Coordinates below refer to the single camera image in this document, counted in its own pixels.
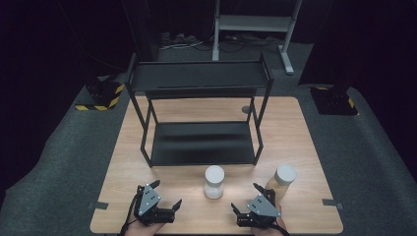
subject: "black metal frame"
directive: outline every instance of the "black metal frame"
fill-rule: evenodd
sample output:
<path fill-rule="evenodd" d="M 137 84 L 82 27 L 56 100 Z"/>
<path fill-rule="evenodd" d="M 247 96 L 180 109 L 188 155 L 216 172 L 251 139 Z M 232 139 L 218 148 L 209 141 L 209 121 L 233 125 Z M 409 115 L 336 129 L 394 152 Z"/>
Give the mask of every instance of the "black metal frame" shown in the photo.
<path fill-rule="evenodd" d="M 261 123 L 262 123 L 262 119 L 264 117 L 264 113 L 267 107 L 267 103 L 268 103 L 268 97 L 270 94 L 270 90 L 272 88 L 272 84 L 273 84 L 273 79 L 270 77 L 269 72 L 268 72 L 268 67 L 267 67 L 267 63 L 264 60 L 264 56 L 261 55 L 260 61 L 262 62 L 262 65 L 265 69 L 265 74 L 264 76 L 266 77 L 266 79 L 268 80 L 265 84 L 263 85 L 258 85 L 258 86 L 240 86 L 240 87 L 210 87 L 210 88 L 157 88 L 157 89 L 147 89 L 144 90 L 145 92 L 145 96 L 147 97 L 148 100 L 148 111 L 147 111 L 147 115 L 146 118 L 144 119 L 143 113 L 141 111 L 141 108 L 139 106 L 138 101 L 136 100 L 135 97 L 135 92 L 139 91 L 136 88 L 132 88 L 132 80 L 134 79 L 134 72 L 135 72 L 135 67 L 137 65 L 139 65 L 139 61 L 138 61 L 138 57 L 134 54 L 132 56 L 132 60 L 131 60 L 131 64 L 129 66 L 129 70 L 128 70 L 128 80 L 126 82 L 126 88 L 127 91 L 129 92 L 129 95 L 131 97 L 131 100 L 133 102 L 133 105 L 136 109 L 136 112 L 138 114 L 138 117 L 141 121 L 142 127 L 144 129 L 144 133 L 143 133 L 143 137 L 142 137 L 142 142 L 141 142 L 141 152 L 145 157 L 145 160 L 147 161 L 147 164 L 149 167 L 153 167 L 154 165 L 178 165 L 178 164 L 186 164 L 186 165 L 194 165 L 194 164 L 248 164 L 248 163 L 252 163 L 253 165 L 256 165 L 258 163 L 258 160 L 261 156 L 262 150 L 264 148 L 264 143 L 263 143 L 263 139 L 262 139 L 262 135 L 261 135 Z M 224 64 L 221 62 L 207 62 L 210 64 Z M 175 63 L 141 63 L 141 65 L 144 64 L 152 64 L 152 65 L 175 65 Z M 257 114 L 256 111 L 256 107 L 255 107 L 255 96 L 256 96 L 256 92 L 258 88 L 265 88 L 266 91 L 264 93 L 264 99 L 263 99 L 263 103 L 261 106 L 261 110 L 259 115 Z M 239 121 L 239 122 L 235 122 L 235 121 L 230 121 L 230 122 L 159 122 L 156 116 L 156 111 L 154 109 L 154 106 L 152 104 L 152 100 L 153 99 L 177 99 L 177 98 L 195 98 L 195 97 L 245 97 L 245 98 L 250 98 L 250 106 L 249 106 L 249 112 L 247 115 L 247 119 L 246 121 Z M 251 143 L 251 150 L 253 152 L 254 157 L 250 158 L 250 161 L 247 160 L 243 160 L 242 162 L 239 161 L 221 161 L 221 163 L 218 162 L 207 162 L 207 161 L 197 161 L 197 162 L 181 162 L 181 163 L 175 163 L 175 162 L 169 162 L 169 163 L 164 163 L 164 164 L 155 164 L 151 161 L 151 158 L 149 157 L 146 149 L 145 149 L 145 145 L 147 142 L 147 136 L 148 136 L 148 131 L 149 131 L 149 123 L 150 123 L 150 116 L 152 116 L 154 122 L 155 122 L 155 128 L 158 129 L 158 127 L 160 127 L 161 125 L 187 125 L 187 124 L 192 124 L 192 125 L 217 125 L 217 124 L 224 124 L 224 125 L 228 125 L 228 123 L 230 124 L 237 124 L 239 125 L 240 123 L 244 124 L 246 123 L 248 129 L 249 129 L 249 139 L 250 139 L 250 143 Z M 251 139 L 251 132 L 250 132 L 250 127 L 249 127 L 249 123 L 251 121 L 251 116 L 253 116 L 254 119 L 254 123 L 255 123 L 255 129 L 256 129 L 256 133 L 257 133 L 257 138 L 258 138 L 258 143 L 259 143 L 259 147 L 258 150 L 254 151 L 253 149 L 253 144 L 252 144 L 252 139 Z M 156 140 L 156 133 L 157 130 L 155 130 L 155 137 L 154 137 L 154 141 L 153 141 L 153 149 L 152 149 L 152 154 L 155 152 L 155 140 Z"/>

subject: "glass jar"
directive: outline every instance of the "glass jar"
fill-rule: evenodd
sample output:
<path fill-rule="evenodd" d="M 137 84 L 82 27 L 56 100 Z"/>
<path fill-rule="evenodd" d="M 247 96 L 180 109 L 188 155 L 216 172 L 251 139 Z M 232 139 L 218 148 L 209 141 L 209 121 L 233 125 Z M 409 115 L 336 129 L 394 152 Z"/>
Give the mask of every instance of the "glass jar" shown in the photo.
<path fill-rule="evenodd" d="M 218 165 L 206 170 L 205 195 L 209 199 L 218 199 L 223 195 L 224 171 Z"/>
<path fill-rule="evenodd" d="M 276 168 L 272 178 L 267 182 L 266 189 L 273 189 L 275 191 L 275 200 L 280 201 L 296 176 L 297 173 L 291 165 L 280 165 Z"/>

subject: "light wood surface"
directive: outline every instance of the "light wood surface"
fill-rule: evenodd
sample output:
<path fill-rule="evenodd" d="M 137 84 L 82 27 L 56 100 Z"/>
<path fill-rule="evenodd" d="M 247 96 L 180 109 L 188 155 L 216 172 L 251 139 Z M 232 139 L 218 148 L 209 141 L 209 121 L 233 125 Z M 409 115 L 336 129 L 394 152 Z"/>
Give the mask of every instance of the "light wood surface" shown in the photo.
<path fill-rule="evenodd" d="M 145 113 L 146 99 L 137 100 Z M 256 98 L 258 110 L 262 99 Z M 193 98 L 153 102 L 159 121 L 245 120 L 241 108 L 249 104 L 242 98 Z M 149 168 L 140 152 L 143 129 L 136 111 L 129 103 L 119 138 L 107 170 L 98 201 L 107 209 L 96 209 L 90 229 L 94 233 L 118 233 L 138 185 L 159 179 L 155 190 L 161 195 L 159 207 L 171 208 L 182 199 L 174 223 L 166 224 L 164 234 L 251 234 L 249 228 L 236 225 L 231 203 L 242 212 L 259 192 L 253 183 L 264 186 L 276 167 L 294 166 L 297 178 L 280 202 L 290 233 L 340 233 L 343 229 L 335 206 L 324 206 L 322 199 L 332 199 L 324 171 L 294 97 L 270 97 L 261 131 L 264 150 L 256 166 L 221 165 L 225 172 L 224 194 L 218 200 L 204 195 L 207 165 L 156 166 Z M 147 150 L 151 154 L 151 139 Z"/>

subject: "jar lid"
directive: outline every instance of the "jar lid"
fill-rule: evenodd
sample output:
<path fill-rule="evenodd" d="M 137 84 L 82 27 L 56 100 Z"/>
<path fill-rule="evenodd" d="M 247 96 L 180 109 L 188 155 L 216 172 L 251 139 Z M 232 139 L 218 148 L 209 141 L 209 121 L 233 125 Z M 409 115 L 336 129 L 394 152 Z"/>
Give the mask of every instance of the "jar lid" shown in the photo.
<path fill-rule="evenodd" d="M 297 173 L 291 165 L 280 165 L 275 172 L 275 180 L 280 185 L 290 185 L 297 177 Z"/>
<path fill-rule="evenodd" d="M 209 186 L 217 188 L 223 183 L 224 171 L 218 165 L 212 165 L 206 170 L 206 182 Z"/>

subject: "gray carpet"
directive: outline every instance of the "gray carpet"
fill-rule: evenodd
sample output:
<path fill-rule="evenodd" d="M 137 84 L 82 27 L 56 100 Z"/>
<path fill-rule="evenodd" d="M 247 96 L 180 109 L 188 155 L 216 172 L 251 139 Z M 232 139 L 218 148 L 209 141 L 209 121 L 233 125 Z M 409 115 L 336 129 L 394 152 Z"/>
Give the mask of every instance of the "gray carpet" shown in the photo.
<path fill-rule="evenodd" d="M 233 50 L 238 45 L 221 47 Z M 298 98 L 331 192 L 344 206 L 340 235 L 417 235 L 417 185 L 360 92 L 348 91 L 360 115 L 323 116 L 309 86 L 297 86 L 312 47 L 290 44 L 293 76 L 285 75 L 276 45 L 221 51 L 220 60 L 258 59 L 263 51 L 277 77 L 272 95 Z M 158 60 L 210 58 L 210 51 L 184 48 L 161 50 Z M 123 90 L 113 110 L 68 110 L 35 169 L 7 191 L 0 235 L 94 235 L 89 205 L 98 199 L 128 102 Z"/>

